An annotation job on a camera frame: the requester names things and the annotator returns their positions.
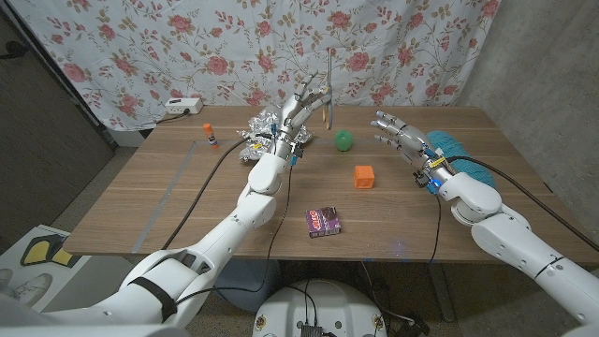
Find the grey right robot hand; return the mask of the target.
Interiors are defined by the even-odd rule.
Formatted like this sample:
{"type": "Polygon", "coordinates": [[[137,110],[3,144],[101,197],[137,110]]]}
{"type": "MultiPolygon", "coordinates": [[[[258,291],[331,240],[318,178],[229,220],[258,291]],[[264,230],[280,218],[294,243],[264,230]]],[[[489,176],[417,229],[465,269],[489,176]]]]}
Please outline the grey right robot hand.
{"type": "Polygon", "coordinates": [[[371,125],[386,131],[388,137],[375,136],[401,153],[408,164],[416,171],[413,173],[419,187],[431,186],[439,189],[457,171],[444,157],[441,148],[435,148],[430,139],[418,128],[407,125],[398,117],[381,110],[376,112],[377,120],[371,125]]]}

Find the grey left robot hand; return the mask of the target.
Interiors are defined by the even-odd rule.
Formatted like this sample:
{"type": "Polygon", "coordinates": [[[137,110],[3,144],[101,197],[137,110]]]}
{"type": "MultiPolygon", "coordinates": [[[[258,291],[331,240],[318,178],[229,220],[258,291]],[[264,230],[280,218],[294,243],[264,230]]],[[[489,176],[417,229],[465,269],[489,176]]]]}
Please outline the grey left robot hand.
{"type": "Polygon", "coordinates": [[[315,110],[324,109],[323,120],[327,130],[333,124],[333,88],[328,75],[328,82],[318,88],[310,88],[309,84],[318,74],[314,69],[301,83],[298,92],[289,97],[277,111],[279,121],[277,132],[269,148],[269,153],[287,159],[291,154],[292,142],[298,135],[301,127],[311,117],[315,110]]]}

